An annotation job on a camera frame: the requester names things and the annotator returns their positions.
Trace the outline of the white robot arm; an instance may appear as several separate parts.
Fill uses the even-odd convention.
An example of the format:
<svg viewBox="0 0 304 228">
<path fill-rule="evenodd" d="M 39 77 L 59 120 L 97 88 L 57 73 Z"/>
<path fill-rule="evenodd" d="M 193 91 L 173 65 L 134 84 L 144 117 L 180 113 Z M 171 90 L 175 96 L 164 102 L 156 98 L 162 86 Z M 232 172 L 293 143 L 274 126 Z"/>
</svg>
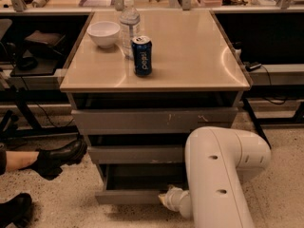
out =
<svg viewBox="0 0 304 228">
<path fill-rule="evenodd" d="M 270 160 L 269 144 L 256 133 L 198 128 L 185 145 L 188 188 L 172 186 L 159 199 L 192 218 L 195 228 L 255 228 L 241 183 L 265 170 Z"/>
</svg>

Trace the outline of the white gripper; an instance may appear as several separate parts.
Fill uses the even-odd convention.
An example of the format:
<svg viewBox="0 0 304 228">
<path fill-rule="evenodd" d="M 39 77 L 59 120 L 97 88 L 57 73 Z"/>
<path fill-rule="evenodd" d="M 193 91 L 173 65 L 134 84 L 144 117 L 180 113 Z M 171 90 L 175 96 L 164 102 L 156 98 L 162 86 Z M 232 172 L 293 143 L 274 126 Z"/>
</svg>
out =
<svg viewBox="0 0 304 228">
<path fill-rule="evenodd" d="M 158 195 L 160 203 L 169 210 L 180 213 L 190 212 L 190 193 L 178 187 L 171 188 L 166 194 Z"/>
</svg>

